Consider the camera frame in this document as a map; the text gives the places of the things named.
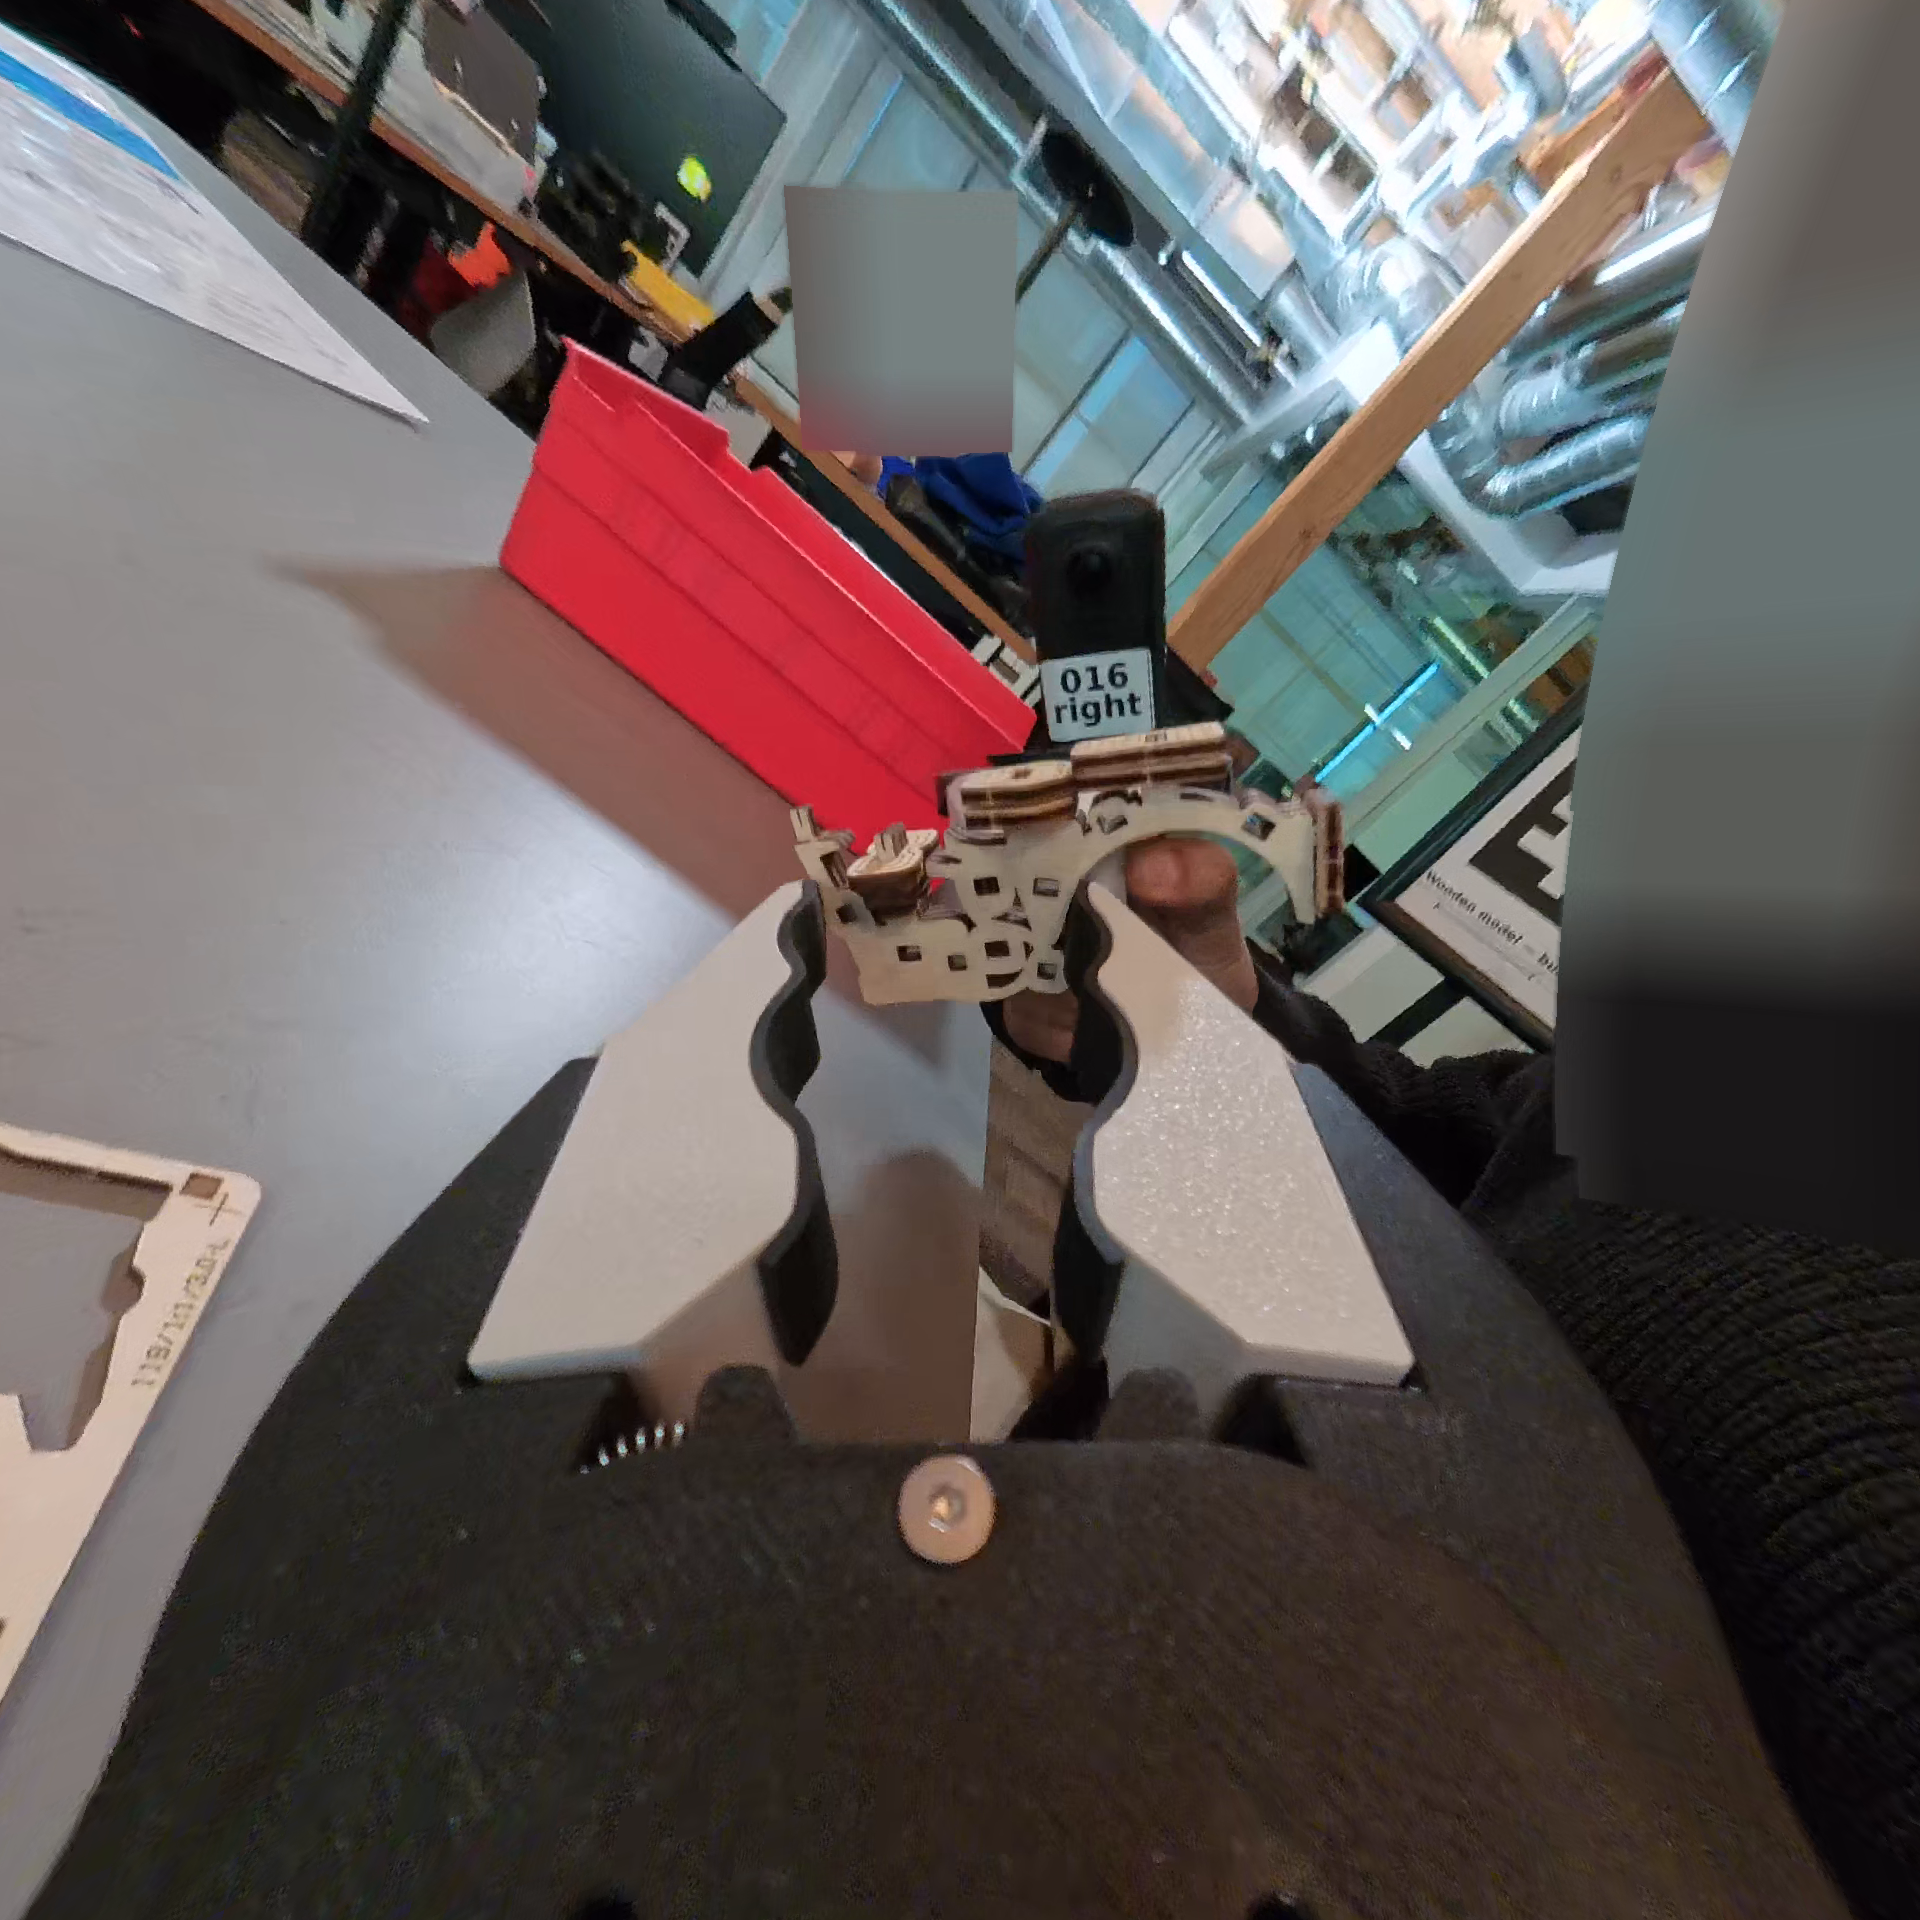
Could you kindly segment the black round lamp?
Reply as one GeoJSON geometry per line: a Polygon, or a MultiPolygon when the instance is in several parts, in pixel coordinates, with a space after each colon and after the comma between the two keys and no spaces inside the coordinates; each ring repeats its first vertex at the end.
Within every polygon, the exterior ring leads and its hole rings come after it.
{"type": "Polygon", "coordinates": [[[1069,125],[1047,125],[1040,136],[1040,169],[1069,228],[1111,249],[1136,243],[1136,216],[1103,161],[1069,125]]]}

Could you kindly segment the wooden beam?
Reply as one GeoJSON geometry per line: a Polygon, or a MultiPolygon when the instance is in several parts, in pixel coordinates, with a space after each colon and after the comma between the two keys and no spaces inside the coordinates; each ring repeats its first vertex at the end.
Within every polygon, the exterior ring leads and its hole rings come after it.
{"type": "Polygon", "coordinates": [[[1169,652],[1206,676],[1211,660],[1270,595],[1708,131],[1668,65],[1651,65],[1606,136],[1566,167],[1464,292],[1404,353],[1382,386],[1211,568],[1168,625],[1169,652]]]}

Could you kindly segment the printed paper sheet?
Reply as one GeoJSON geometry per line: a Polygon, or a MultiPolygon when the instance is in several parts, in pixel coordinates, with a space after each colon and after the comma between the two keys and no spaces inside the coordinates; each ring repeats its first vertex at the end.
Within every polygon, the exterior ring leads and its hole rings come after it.
{"type": "Polygon", "coordinates": [[[412,405],[107,103],[3,29],[3,235],[302,377],[422,425],[412,405]]]}

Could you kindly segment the framed marker sign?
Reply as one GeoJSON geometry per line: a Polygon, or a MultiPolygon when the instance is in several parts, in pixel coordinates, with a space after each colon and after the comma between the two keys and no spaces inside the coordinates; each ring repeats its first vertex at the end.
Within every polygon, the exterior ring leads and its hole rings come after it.
{"type": "Polygon", "coordinates": [[[1531,1049],[1553,1032],[1584,698],[1359,893],[1359,913],[1531,1049]]]}

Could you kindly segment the black monitor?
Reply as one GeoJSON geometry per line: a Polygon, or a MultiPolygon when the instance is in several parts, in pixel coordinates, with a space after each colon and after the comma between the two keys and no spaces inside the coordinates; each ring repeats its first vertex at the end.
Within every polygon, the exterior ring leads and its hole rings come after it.
{"type": "Polygon", "coordinates": [[[685,232],[676,266],[704,277],[785,129],[729,26],[707,5],[542,2],[528,50],[557,157],[600,161],[643,220],[685,232]]]}

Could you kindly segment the red plastic bin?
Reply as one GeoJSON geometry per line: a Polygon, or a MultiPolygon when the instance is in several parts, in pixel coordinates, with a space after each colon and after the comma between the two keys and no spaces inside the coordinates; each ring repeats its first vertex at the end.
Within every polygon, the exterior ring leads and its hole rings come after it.
{"type": "Polygon", "coordinates": [[[717,420],[579,344],[499,564],[719,751],[870,839],[1035,714],[717,420]]]}

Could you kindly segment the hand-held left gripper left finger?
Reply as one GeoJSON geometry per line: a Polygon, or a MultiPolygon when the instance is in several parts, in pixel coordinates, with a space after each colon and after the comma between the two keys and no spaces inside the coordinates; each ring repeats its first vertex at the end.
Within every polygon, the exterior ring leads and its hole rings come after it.
{"type": "Polygon", "coordinates": [[[803,1367],[839,1271],[800,1108],[823,984],[821,889],[789,883],[600,1048],[469,1348],[476,1378],[803,1367]]]}

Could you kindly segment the punched-out wooden part sheet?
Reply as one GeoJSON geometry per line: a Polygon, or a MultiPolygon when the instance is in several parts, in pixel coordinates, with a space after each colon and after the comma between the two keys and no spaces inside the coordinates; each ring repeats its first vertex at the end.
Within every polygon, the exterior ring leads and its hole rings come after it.
{"type": "Polygon", "coordinates": [[[37,1450],[20,1400],[3,1412],[3,1691],[9,1693],[59,1592],[148,1428],[260,1203],[237,1170],[3,1127],[4,1191],[85,1203],[137,1197],[128,1248],[135,1298],[102,1344],[101,1397],[61,1450],[37,1450]]]}

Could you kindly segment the silver ventilation ducts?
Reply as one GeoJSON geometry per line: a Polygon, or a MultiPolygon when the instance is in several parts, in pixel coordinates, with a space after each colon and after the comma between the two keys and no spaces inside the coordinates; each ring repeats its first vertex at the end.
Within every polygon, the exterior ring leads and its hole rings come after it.
{"type": "MultiPolygon", "coordinates": [[[[1397,460],[1483,522],[1574,514],[1629,489],[1673,360],[1715,205],[1636,220],[1543,299],[1397,460]]],[[[1413,347],[1456,303],[1456,280],[1415,243],[1382,243],[1333,280],[1347,337],[1238,445],[1300,472],[1359,405],[1367,354],[1413,347]]]]}

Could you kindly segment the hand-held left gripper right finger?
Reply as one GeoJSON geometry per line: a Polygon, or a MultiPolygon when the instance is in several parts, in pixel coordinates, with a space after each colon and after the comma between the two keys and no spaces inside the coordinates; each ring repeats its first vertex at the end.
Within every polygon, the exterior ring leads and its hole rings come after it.
{"type": "Polygon", "coordinates": [[[1054,1241],[1075,1356],[1116,1386],[1404,1388],[1408,1335],[1285,1048],[1097,881],[1068,971],[1075,1072],[1097,1096],[1054,1241]]]}

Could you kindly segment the person's right forearm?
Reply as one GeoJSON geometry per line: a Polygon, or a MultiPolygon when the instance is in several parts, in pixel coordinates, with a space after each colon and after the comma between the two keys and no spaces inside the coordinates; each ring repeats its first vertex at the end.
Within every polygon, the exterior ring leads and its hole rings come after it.
{"type": "Polygon", "coordinates": [[[1577,1197],[1551,1063],[1420,1065],[1249,948],[1252,1015],[1485,1237],[1673,1512],[1751,1713],[1857,1915],[1917,1915],[1916,1261],[1577,1197]]]}

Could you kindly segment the grey desk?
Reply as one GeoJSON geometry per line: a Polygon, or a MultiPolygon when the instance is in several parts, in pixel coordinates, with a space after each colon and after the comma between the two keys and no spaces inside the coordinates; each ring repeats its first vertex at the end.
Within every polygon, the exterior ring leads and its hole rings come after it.
{"type": "Polygon", "coordinates": [[[425,420],[4,249],[4,1119],[262,1191],[7,1706],[70,1731],[352,1285],[797,873],[499,570],[532,444],[129,114],[425,420]]]}

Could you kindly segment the person's right hand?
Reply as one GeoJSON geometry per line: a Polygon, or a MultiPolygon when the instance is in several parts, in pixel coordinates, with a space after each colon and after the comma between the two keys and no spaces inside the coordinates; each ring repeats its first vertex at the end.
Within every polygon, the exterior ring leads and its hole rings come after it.
{"type": "MultiPolygon", "coordinates": [[[[1164,836],[1127,850],[1123,893],[1141,924],[1185,961],[1246,1015],[1256,1009],[1261,979],[1238,922],[1238,871],[1232,853],[1199,836],[1164,836]]],[[[1091,1106],[1097,1079],[1075,1068],[1080,1004],[1071,992],[1021,992],[985,1009],[988,1026],[1045,1088],[1091,1106]]]]}

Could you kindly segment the wooden model assembly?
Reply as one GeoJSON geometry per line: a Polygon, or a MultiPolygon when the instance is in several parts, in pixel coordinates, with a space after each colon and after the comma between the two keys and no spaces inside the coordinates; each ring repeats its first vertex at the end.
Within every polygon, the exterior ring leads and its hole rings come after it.
{"type": "Polygon", "coordinates": [[[1144,841],[1211,836],[1259,858],[1302,922],[1344,906],[1342,804],[1321,785],[1281,801],[1244,785],[1220,724],[1103,736],[1064,756],[951,775],[942,801],[942,827],[892,823],[867,845],[811,808],[789,813],[869,1007],[1062,992],[1071,900],[1144,841]]]}

